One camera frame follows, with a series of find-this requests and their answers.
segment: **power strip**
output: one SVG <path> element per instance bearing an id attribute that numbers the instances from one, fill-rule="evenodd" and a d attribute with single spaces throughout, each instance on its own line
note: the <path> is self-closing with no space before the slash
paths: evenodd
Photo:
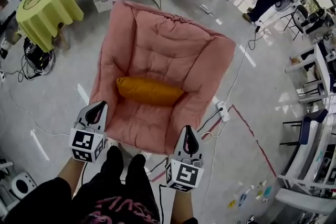
<path id="1" fill-rule="evenodd" d="M 218 102 L 216 104 L 216 107 L 218 110 L 222 109 L 219 114 L 222 118 L 222 121 L 223 122 L 227 122 L 229 119 L 230 119 L 230 115 L 229 113 L 227 112 L 227 109 L 226 109 L 226 106 L 225 106 L 225 102 L 224 101 L 221 101 L 221 102 Z"/>

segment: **yellow tablecloth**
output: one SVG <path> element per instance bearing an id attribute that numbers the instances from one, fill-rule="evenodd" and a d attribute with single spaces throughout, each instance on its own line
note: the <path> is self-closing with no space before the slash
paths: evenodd
<path id="1" fill-rule="evenodd" d="M 44 52 L 54 48 L 51 36 L 57 36 L 59 23 L 69 25 L 82 19 L 75 0 L 22 0 L 16 13 L 20 28 Z"/>

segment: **orange pillow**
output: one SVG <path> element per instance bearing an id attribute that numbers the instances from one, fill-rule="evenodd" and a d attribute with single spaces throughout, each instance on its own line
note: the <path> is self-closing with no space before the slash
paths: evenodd
<path id="1" fill-rule="evenodd" d="M 119 78 L 117 87 L 120 95 L 127 99 L 161 106 L 173 106 L 183 94 L 180 88 L 150 78 Z"/>

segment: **concrete floor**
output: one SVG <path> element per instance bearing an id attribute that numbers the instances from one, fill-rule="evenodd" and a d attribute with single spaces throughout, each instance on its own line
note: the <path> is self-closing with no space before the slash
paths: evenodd
<path id="1" fill-rule="evenodd" d="M 153 5 L 150 0 L 134 1 Z M 199 8 L 200 4 L 207 4 L 210 0 L 162 0 L 164 11 L 193 19 L 236 41 L 233 62 L 216 93 L 219 100 L 227 99 L 247 40 L 252 37 L 254 27 L 244 21 L 241 14 L 255 1 L 222 0 L 214 15 L 210 16 Z M 108 27 L 109 12 L 97 13 L 92 0 L 78 0 L 78 4 L 84 12 L 84 20 L 66 27 L 65 35 L 71 49 L 68 52 L 61 47 L 56 49 L 53 71 L 42 78 L 22 83 L 18 83 L 16 75 L 8 76 L 2 85 L 3 92 L 0 92 L 0 148 L 15 163 L 17 170 L 28 171 L 38 184 L 57 176 L 70 157 L 69 137 L 47 133 L 70 133 L 79 111 L 86 105 L 77 89 L 80 86 L 89 95 L 96 75 L 99 49 Z M 266 21 L 274 13 L 271 8 L 261 20 Z M 227 102 L 230 120 L 217 145 L 213 139 L 204 147 L 205 173 L 199 188 L 193 191 L 194 213 L 200 223 L 236 223 L 239 220 L 245 223 L 249 215 L 259 216 L 267 210 L 279 188 L 274 173 L 282 172 L 293 150 L 280 147 L 279 143 L 297 138 L 293 131 L 283 128 L 282 122 L 300 118 L 305 111 L 298 103 L 296 91 L 305 77 L 301 73 L 289 76 L 284 69 L 290 65 L 290 55 L 310 46 L 306 38 L 298 36 L 292 41 L 293 33 L 289 30 L 283 32 L 287 21 L 279 17 L 284 14 L 286 12 L 277 13 L 267 20 L 264 37 L 257 41 L 255 50 L 247 50 Z M 5 71 L 13 72 L 20 68 L 22 43 L 23 39 L 10 50 L 6 60 L 2 60 Z M 38 128 L 29 114 L 16 104 L 29 111 L 38 126 L 47 133 Z M 214 112 L 215 107 L 210 105 L 204 119 Z M 204 130 L 217 120 L 214 117 Z M 35 132 L 45 155 L 31 136 L 31 130 Z M 163 158 L 153 156 L 147 167 L 151 169 Z M 97 163 L 88 165 L 85 182 L 99 170 L 103 160 L 104 155 Z M 149 178 L 153 179 L 162 171 L 163 165 Z M 165 184 L 164 178 L 152 185 L 157 201 L 158 185 Z M 267 181 L 265 187 L 258 188 L 259 183 L 264 181 Z M 228 208 L 227 205 L 234 199 L 239 200 L 250 185 L 254 185 L 255 189 L 249 192 L 243 205 Z M 272 186 L 270 200 L 256 200 L 258 191 L 268 186 Z M 165 223 L 168 223 L 174 191 L 162 191 Z"/>

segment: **pink cushion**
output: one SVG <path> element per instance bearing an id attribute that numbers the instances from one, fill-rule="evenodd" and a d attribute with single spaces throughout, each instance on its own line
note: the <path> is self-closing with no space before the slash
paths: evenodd
<path id="1" fill-rule="evenodd" d="M 233 58 L 235 43 L 191 20 L 133 2 L 116 2 L 102 44 L 90 102 L 108 103 L 109 137 L 171 154 L 183 126 L 197 128 Z M 174 108 L 126 100 L 115 80 L 150 77 L 180 87 Z"/>

